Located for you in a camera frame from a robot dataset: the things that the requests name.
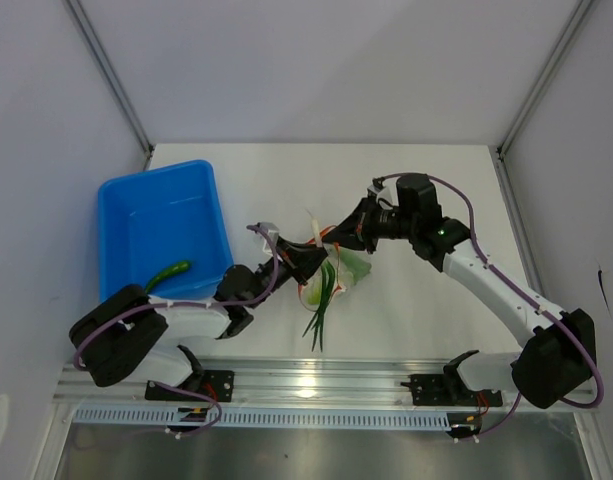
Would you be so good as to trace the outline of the clear zip top bag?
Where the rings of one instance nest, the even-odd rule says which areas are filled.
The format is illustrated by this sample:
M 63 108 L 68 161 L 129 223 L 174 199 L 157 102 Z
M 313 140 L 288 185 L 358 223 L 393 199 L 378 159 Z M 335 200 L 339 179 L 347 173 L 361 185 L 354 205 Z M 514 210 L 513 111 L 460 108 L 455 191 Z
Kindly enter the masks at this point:
M 324 293 L 324 267 L 332 268 L 332 293 L 329 301 L 344 295 L 359 282 L 364 280 L 372 270 L 368 255 L 341 247 L 338 243 L 325 246 L 328 258 L 315 275 L 305 285 L 297 286 L 298 299 L 301 305 L 310 312 L 315 312 L 320 306 Z

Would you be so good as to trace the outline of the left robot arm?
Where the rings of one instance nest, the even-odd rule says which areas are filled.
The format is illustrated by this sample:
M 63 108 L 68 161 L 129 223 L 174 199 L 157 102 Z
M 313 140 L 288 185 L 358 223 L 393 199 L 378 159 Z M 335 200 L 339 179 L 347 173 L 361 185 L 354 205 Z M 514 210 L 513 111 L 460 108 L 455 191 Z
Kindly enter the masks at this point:
M 73 366 L 96 386 L 109 387 L 141 367 L 152 369 L 157 350 L 186 350 L 186 338 L 231 339 L 253 322 L 253 309 L 290 280 L 306 285 L 327 258 L 323 246 L 279 237 L 267 262 L 256 270 L 229 267 L 213 297 L 202 302 L 164 299 L 129 284 L 71 327 Z

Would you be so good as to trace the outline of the green lettuce leaf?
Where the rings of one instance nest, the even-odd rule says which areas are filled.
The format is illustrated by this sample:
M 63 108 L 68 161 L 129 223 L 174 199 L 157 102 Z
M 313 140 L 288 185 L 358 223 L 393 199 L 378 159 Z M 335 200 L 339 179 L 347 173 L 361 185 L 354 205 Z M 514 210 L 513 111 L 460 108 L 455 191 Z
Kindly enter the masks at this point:
M 340 247 L 335 251 L 335 255 L 336 279 L 346 285 L 347 291 L 354 288 L 371 273 L 372 264 L 362 252 Z

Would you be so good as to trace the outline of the white cauliflower with leaves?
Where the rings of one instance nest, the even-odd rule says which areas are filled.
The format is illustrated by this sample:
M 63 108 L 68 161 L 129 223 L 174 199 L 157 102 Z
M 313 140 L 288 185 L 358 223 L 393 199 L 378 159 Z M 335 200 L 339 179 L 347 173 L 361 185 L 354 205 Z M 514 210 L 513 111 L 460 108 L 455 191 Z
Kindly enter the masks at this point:
M 323 280 L 321 274 L 316 274 L 311 278 L 306 285 L 298 285 L 297 293 L 300 303 L 307 310 L 314 312 L 320 305 L 323 291 Z M 336 280 L 334 282 L 332 297 L 335 298 L 338 295 L 347 291 L 346 285 Z

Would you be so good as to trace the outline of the green onion stalk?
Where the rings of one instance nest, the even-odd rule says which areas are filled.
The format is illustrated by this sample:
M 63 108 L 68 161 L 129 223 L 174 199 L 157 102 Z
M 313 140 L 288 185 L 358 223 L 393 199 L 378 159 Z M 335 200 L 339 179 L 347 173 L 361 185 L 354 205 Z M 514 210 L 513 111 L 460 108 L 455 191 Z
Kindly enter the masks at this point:
M 322 352 L 325 316 L 337 287 L 337 273 L 328 259 L 328 251 L 323 244 L 323 231 L 327 233 L 329 229 L 322 231 L 314 216 L 311 217 L 311 229 L 313 233 L 312 243 L 318 248 L 324 249 L 325 258 L 318 268 L 318 273 L 307 282 L 305 287 L 298 288 L 298 299 L 301 305 L 312 313 L 302 336 L 305 337 L 308 333 L 311 333 L 311 351 L 314 352 L 318 348 Z

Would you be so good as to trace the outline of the green chili pepper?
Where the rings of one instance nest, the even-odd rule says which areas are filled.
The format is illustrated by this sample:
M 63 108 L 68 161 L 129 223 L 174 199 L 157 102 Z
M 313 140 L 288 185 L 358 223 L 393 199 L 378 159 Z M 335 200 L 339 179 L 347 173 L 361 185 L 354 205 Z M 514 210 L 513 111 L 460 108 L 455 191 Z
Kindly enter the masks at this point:
M 192 263 L 189 260 L 182 260 L 165 267 L 146 283 L 144 291 L 150 294 L 161 283 L 189 271 L 191 266 Z

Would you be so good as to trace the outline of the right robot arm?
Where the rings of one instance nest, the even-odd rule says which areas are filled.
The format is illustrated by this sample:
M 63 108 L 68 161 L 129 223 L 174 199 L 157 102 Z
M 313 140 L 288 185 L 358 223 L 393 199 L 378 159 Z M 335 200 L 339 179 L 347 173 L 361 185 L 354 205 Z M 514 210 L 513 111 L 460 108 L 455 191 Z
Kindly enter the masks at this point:
M 515 392 L 533 406 L 557 402 L 575 408 L 598 407 L 605 395 L 597 366 L 595 326 L 583 310 L 565 311 L 516 282 L 484 252 L 469 222 L 443 214 L 436 187 L 449 182 L 423 173 L 397 173 L 397 203 L 380 201 L 385 178 L 373 180 L 352 213 L 322 241 L 372 254 L 380 240 L 405 240 L 414 253 L 462 285 L 512 334 L 517 354 L 465 353 L 448 364 L 444 395 L 465 403 L 481 390 Z

